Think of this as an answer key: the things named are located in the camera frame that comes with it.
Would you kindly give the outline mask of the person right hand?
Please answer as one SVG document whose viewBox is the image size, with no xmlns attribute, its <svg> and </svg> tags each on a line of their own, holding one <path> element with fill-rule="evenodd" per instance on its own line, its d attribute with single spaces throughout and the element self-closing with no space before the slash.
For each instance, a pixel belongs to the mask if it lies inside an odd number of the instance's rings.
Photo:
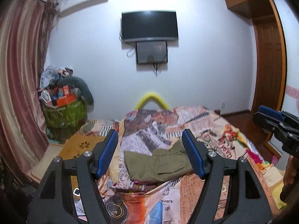
<svg viewBox="0 0 299 224">
<path fill-rule="evenodd" d="M 280 200 L 287 202 L 288 197 L 298 185 L 298 159 L 294 156 L 289 157 L 285 174 L 283 177 L 283 188 L 280 193 Z"/>
</svg>

